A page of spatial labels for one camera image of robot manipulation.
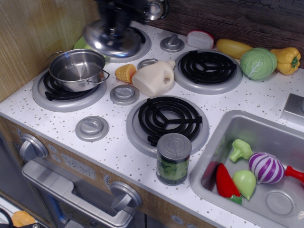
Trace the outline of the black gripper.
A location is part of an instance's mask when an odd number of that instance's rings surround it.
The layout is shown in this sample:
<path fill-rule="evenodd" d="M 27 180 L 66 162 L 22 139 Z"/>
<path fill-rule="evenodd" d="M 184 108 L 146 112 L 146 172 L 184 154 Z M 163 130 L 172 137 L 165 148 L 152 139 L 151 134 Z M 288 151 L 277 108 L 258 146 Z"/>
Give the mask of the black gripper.
<path fill-rule="evenodd" d="M 106 29 L 124 31 L 131 21 L 146 23 L 147 0 L 96 0 L 102 25 Z"/>

